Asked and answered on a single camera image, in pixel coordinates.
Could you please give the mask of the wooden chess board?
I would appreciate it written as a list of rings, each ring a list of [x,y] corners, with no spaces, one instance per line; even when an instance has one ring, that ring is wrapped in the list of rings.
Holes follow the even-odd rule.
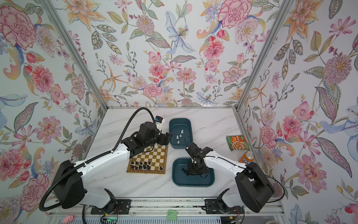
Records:
[[[141,154],[131,158],[127,173],[159,174],[166,173],[168,146],[148,147]]]

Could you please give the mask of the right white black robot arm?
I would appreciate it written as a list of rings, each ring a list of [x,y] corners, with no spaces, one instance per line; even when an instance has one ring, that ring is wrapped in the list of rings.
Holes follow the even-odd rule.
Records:
[[[236,184],[236,189],[225,189],[211,207],[228,213],[236,206],[244,206],[259,213],[268,203],[276,203],[285,196],[285,187],[274,177],[265,174],[255,162],[240,163],[221,156],[209,147],[199,148],[190,143],[185,151],[190,156],[186,175],[208,177],[211,170],[224,174]]]

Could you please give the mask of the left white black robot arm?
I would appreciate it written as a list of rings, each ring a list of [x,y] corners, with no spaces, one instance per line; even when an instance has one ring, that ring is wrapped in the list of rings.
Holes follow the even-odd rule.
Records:
[[[172,136],[170,133],[162,133],[164,118],[154,117],[150,113],[152,120],[142,123],[138,131],[125,138],[130,123],[142,110],[150,112],[146,107],[137,109],[111,149],[76,163],[69,160],[62,162],[52,185],[39,202],[39,210],[50,211],[57,207],[69,209],[76,205],[85,205],[95,207],[107,214],[113,213],[118,207],[116,197],[105,187],[100,189],[88,187],[88,181],[103,171],[114,169],[123,161],[147,153],[149,147],[168,145]]]

